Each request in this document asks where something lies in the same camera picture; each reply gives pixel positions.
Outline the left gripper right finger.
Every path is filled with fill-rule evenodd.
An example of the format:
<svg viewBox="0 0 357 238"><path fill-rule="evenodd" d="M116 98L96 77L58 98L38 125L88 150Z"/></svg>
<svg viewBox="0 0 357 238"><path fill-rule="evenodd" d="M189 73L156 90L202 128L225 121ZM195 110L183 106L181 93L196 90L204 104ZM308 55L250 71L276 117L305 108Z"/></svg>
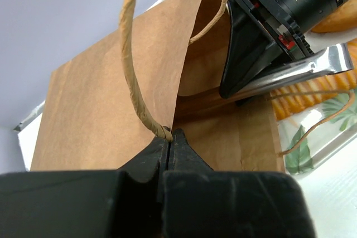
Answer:
<svg viewBox="0 0 357 238"><path fill-rule="evenodd" d="M163 174L164 237L315 237L300 186L279 172L217 172L173 132Z"/></svg>

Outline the metal kitchen tongs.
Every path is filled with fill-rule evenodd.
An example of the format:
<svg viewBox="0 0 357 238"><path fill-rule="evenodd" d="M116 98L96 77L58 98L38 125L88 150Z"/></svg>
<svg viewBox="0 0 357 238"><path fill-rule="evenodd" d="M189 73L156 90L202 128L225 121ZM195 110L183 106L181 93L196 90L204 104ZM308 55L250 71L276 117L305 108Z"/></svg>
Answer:
<svg viewBox="0 0 357 238"><path fill-rule="evenodd" d="M251 81L233 95L241 100L268 93L271 90L325 75L352 70L353 61L345 43L328 47L311 57L280 66Z"/></svg>

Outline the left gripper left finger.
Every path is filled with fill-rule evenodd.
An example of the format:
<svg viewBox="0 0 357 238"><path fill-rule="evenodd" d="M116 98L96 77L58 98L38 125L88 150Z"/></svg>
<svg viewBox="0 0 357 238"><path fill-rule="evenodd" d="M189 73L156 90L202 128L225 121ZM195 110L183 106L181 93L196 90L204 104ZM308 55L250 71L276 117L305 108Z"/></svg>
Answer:
<svg viewBox="0 0 357 238"><path fill-rule="evenodd" d="M161 237L168 141L118 169L1 175L2 237Z"/></svg>

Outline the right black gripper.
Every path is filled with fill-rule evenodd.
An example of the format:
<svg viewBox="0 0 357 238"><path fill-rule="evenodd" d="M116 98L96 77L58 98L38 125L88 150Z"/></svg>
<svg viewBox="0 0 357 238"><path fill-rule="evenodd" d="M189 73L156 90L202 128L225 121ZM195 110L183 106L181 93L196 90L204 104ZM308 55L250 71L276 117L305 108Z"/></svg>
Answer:
<svg viewBox="0 0 357 238"><path fill-rule="evenodd" d="M219 94L227 99L276 58L312 55L304 34L348 0L228 0L230 40Z"/></svg>

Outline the fake orange bread roll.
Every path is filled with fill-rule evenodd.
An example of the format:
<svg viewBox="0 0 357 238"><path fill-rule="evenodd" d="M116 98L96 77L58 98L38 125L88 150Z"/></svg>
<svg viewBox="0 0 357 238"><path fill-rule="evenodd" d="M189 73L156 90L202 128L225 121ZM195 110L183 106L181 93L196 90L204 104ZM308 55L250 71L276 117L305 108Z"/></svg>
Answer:
<svg viewBox="0 0 357 238"><path fill-rule="evenodd" d="M317 24L312 32L340 32L356 28L356 0L348 0L332 14Z"/></svg>

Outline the fake ridged spiral bread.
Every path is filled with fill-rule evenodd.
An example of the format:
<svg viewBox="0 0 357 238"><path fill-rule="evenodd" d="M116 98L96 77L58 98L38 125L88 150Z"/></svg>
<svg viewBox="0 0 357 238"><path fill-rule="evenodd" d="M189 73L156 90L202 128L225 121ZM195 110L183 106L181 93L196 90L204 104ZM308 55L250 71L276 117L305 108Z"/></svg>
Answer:
<svg viewBox="0 0 357 238"><path fill-rule="evenodd" d="M270 92L271 96L288 93L302 93L319 90L347 90L356 88L356 69L342 72L336 75L318 77L315 79L298 82L294 85L284 86ZM288 118L300 113L307 108L320 104L327 99L335 97L337 94L312 94L302 96L285 96L272 100L274 113L277 120Z"/></svg>

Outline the brown paper bag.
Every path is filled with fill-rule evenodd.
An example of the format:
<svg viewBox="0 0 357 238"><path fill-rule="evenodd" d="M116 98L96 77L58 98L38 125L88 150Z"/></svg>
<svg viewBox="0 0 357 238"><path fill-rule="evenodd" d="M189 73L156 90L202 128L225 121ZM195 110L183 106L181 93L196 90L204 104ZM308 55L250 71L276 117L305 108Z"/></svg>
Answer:
<svg viewBox="0 0 357 238"><path fill-rule="evenodd" d="M254 171L259 149L276 157L279 138L270 93L237 107L225 104L189 115L176 108L185 97L216 89L229 40L223 15L201 39L189 38L214 17L221 0L165 0L133 21L135 73L149 112L163 126L182 128L189 144L217 171ZM118 168L153 139L131 102L118 31L51 76L33 155L32 171Z"/></svg>

